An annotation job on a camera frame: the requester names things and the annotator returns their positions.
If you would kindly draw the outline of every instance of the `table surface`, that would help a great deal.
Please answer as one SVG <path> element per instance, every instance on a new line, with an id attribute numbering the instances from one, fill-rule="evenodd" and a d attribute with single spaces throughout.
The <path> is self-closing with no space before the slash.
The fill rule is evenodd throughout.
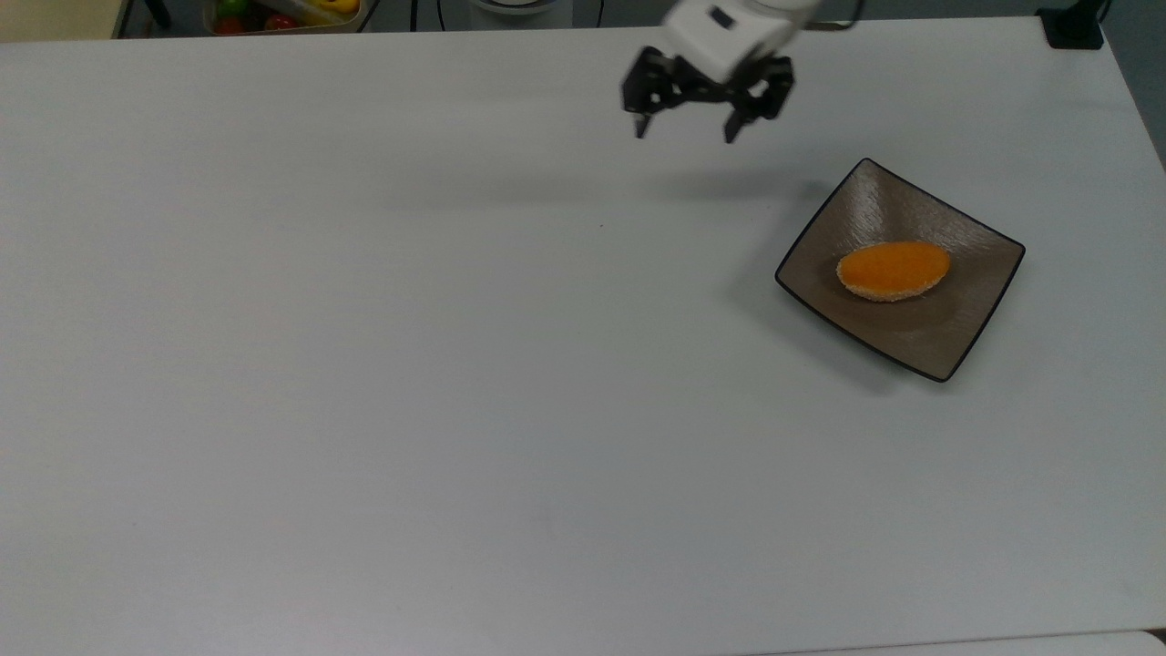
<path id="1" fill-rule="evenodd" d="M 1166 176 L 1034 19 L 0 45 L 10 654 L 697 656 L 1166 625 Z M 947 385 L 774 283 L 870 156 L 1027 255 Z"/>
<path id="2" fill-rule="evenodd" d="M 850 649 L 838 656 L 1166 656 L 1166 646 L 1137 632 Z"/>

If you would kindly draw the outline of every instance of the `brown plate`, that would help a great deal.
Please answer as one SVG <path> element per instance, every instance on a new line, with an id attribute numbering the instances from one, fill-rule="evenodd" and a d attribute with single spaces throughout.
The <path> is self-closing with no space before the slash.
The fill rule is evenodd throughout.
<path id="1" fill-rule="evenodd" d="M 928 291 L 880 303 L 838 281 L 835 267 L 847 253 L 906 240 L 932 241 L 951 255 L 951 269 Z M 802 230 L 777 278 L 843 333 L 942 383 L 976 344 L 1024 252 L 1016 239 L 865 158 Z"/>

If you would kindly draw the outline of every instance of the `plate rim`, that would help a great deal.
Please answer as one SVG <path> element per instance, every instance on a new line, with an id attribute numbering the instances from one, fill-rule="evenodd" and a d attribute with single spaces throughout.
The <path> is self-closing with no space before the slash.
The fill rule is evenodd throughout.
<path id="1" fill-rule="evenodd" d="M 842 188 L 847 185 L 847 182 L 849 182 L 850 178 L 855 175 L 855 171 L 857 171 L 858 168 L 861 165 L 863 165 L 864 163 L 866 163 L 866 162 L 870 162 L 870 163 L 874 164 L 876 167 L 878 167 L 883 171 L 887 172 L 888 175 L 891 175 L 892 177 L 894 177 L 899 182 L 902 182 L 904 184 L 906 184 L 906 185 L 915 189 L 916 191 L 920 191 L 925 196 L 927 196 L 927 197 L 932 198 L 933 200 L 940 203 L 941 205 L 950 209 L 951 211 L 955 211 L 960 216 L 962 216 L 962 217 L 971 220 L 972 223 L 975 223 L 975 224 L 977 224 L 977 225 L 986 228 L 988 231 L 997 234 L 998 237 L 1002 237 L 1003 239 L 1005 239 L 1007 241 L 1011 241 L 1011 242 L 1016 244 L 1017 246 L 1020 246 L 1020 254 L 1017 256 L 1016 262 L 1012 263 L 1012 270 L 1009 271 L 1009 276 L 1004 280 L 1004 284 L 1000 285 L 1000 291 L 999 291 L 999 294 L 996 295 L 996 299 L 992 301 L 992 306 L 990 306 L 988 309 L 988 311 L 984 313 L 984 319 L 976 327 L 976 333 L 971 337 L 971 340 L 968 341 L 967 348 L 964 348 L 963 353 L 960 354 L 960 358 L 955 361 L 955 365 L 953 365 L 951 369 L 947 373 L 947 376 L 942 376 L 942 378 L 934 376 L 932 374 L 928 374 L 927 372 L 922 372 L 921 369 L 919 369 L 916 367 L 912 367 L 911 365 L 908 365 L 908 364 L 899 360 L 898 358 L 894 358 L 893 355 L 891 355 L 891 354 L 888 354 L 888 353 L 879 350 L 874 345 L 871 345 L 870 343 L 868 343 L 866 340 L 859 338 L 855 333 L 845 330 L 845 327 L 843 327 L 837 322 L 835 322 L 829 316 L 827 316 L 821 310 L 819 310 L 816 306 L 814 306 L 809 301 L 807 301 L 800 294 L 798 294 L 798 291 L 795 291 L 794 289 L 792 289 L 789 287 L 789 284 L 786 283 L 785 280 L 781 278 L 781 271 L 785 269 L 786 263 L 789 261 L 789 256 L 793 255 L 794 251 L 798 249 L 798 246 L 801 244 L 802 238 L 806 235 L 807 232 L 809 232 L 809 228 L 817 221 L 819 217 L 822 214 L 822 212 L 826 210 L 826 207 L 829 206 L 830 202 L 834 200 L 834 197 L 838 193 L 838 191 L 841 191 Z M 1020 261 L 1024 260 L 1025 253 L 1027 253 L 1027 252 L 1028 252 L 1028 248 L 1024 244 L 1021 244 L 1020 241 L 1013 239 L 1012 237 L 1009 237 L 1007 234 L 1000 232 L 999 230 L 992 227 L 991 225 L 988 225 L 986 223 L 977 219 L 976 217 L 969 214 L 968 212 L 961 210 L 960 207 L 956 207 L 951 203 L 948 203 L 948 202 L 943 200 L 942 198 L 935 196 L 930 191 L 928 191 L 928 190 L 919 186 L 918 184 L 908 181 L 907 178 L 905 178 L 901 175 L 894 172 L 893 170 L 886 168 L 885 165 L 878 163 L 877 161 L 872 160 L 871 157 L 863 157 L 862 160 L 858 161 L 858 163 L 856 163 L 850 169 L 850 172 L 848 172 L 842 178 L 842 182 L 840 182 L 838 185 L 835 186 L 833 191 L 830 191 L 830 195 L 827 196 L 827 198 L 824 200 L 822 200 L 822 204 L 817 207 L 817 211 L 814 212 L 814 216 L 812 216 L 810 219 L 808 221 L 806 221 L 806 226 L 802 227 L 801 232 L 798 233 L 798 238 L 794 239 L 794 242 L 789 246 L 789 249 L 786 251 L 785 256 L 781 258 L 781 263 L 778 264 L 778 269 L 773 273 L 773 277 L 778 281 L 778 284 L 781 285 L 781 288 L 785 289 L 786 292 L 788 292 L 791 296 L 793 296 L 794 298 L 796 298 L 798 302 L 800 302 L 802 305 L 805 305 L 807 309 L 809 309 L 810 311 L 813 311 L 814 313 L 816 313 L 819 317 L 821 317 L 823 320 L 826 320 L 830 325 L 834 325 L 835 327 L 837 327 L 838 331 L 841 331 L 843 334 L 850 337 L 852 340 L 855 340 L 859 345 L 862 345 L 862 346 L 866 347 L 868 350 L 870 350 L 870 351 L 879 354 L 880 357 L 890 360 L 891 362 L 894 362 L 895 365 L 902 367 L 904 369 L 907 369 L 908 372 L 913 372 L 913 373 L 922 376 L 923 379 L 927 379 L 929 381 L 935 381 L 936 383 L 947 383 L 955 375 L 956 371 L 960 369 L 960 366 L 963 365 L 963 361 L 968 358 L 968 354 L 971 353 L 971 348 L 976 346 L 976 343 L 979 340 L 979 336 L 984 332 L 984 327 L 988 326 L 988 322 L 991 320 L 992 315 L 996 313 L 996 308 L 999 306 L 1000 301 L 1004 299 L 1004 294 L 1007 292 L 1009 287 L 1012 284 L 1012 278 L 1016 276 L 1017 269 L 1020 268 Z"/>

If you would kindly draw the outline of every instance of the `robotic arm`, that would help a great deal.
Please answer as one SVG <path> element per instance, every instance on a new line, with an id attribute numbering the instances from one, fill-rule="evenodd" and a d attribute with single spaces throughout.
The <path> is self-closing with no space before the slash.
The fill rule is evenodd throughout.
<path id="1" fill-rule="evenodd" d="M 644 48 L 624 78 L 624 110 L 635 114 L 635 135 L 644 136 L 655 113 L 689 101 L 732 105 L 728 143 L 758 118 L 777 118 L 794 85 L 789 57 L 777 54 L 821 2 L 680 0 L 663 21 L 676 56 Z"/>

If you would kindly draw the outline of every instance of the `yellow fruit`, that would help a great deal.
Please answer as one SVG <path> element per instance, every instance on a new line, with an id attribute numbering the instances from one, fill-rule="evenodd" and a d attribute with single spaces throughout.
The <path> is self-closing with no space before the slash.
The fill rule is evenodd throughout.
<path id="1" fill-rule="evenodd" d="M 951 258 L 927 241 L 886 241 L 858 248 L 838 260 L 838 280 L 872 301 L 918 296 L 947 275 Z"/>
<path id="2" fill-rule="evenodd" d="M 351 14 L 360 8 L 360 0 L 316 0 L 316 6 L 337 14 Z"/>

